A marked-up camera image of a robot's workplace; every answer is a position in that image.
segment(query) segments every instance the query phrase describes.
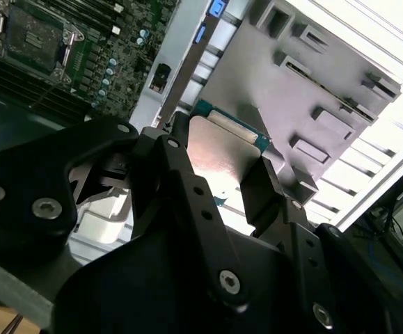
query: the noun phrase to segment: cable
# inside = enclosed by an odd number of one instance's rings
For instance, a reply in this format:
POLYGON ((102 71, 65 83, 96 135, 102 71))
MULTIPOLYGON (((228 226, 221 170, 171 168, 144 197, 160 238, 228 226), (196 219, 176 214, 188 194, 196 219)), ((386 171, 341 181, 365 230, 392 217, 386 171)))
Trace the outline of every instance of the cable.
POLYGON ((403 237, 403 230, 402 230, 402 228, 401 228, 401 225, 399 225, 399 223, 397 222, 396 218, 394 218, 394 217, 393 217, 393 221, 396 223, 396 225, 397 225, 398 228, 400 229, 401 234, 402 234, 402 237, 403 237))
POLYGON ((16 315, 13 320, 7 325, 5 329, 1 332, 1 334, 14 334, 20 323, 23 320, 23 316, 16 315))

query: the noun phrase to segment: green circuit board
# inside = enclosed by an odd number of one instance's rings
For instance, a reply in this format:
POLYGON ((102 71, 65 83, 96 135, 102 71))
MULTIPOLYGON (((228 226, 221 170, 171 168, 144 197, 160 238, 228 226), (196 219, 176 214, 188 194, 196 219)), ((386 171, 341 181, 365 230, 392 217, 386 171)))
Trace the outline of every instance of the green circuit board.
POLYGON ((179 0, 0 2, 1 61, 128 120, 179 0))

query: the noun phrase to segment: black plastic part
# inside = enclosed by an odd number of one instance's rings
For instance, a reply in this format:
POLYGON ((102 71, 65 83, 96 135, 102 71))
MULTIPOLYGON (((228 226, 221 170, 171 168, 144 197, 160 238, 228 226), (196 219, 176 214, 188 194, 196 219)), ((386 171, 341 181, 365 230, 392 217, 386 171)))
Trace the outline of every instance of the black plastic part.
POLYGON ((249 307, 235 315, 222 312, 206 294, 190 240, 164 228, 173 225, 168 214, 156 217, 162 228, 67 282, 55 302, 52 333, 293 333, 298 315, 286 306, 293 286, 284 256, 229 230, 249 286, 249 307))
MULTIPOLYGON (((116 145, 128 149, 137 131, 131 125, 125 125, 128 133, 120 131, 122 123, 117 118, 94 120, 0 152, 0 187, 6 192, 0 200, 0 253, 44 260, 63 248, 77 219, 69 173, 101 152, 113 152, 116 145), (60 216, 36 217, 32 205, 40 198, 59 201, 60 216)), ((86 174, 76 180, 86 182, 86 174)), ((75 195, 80 188, 74 188, 75 195)))

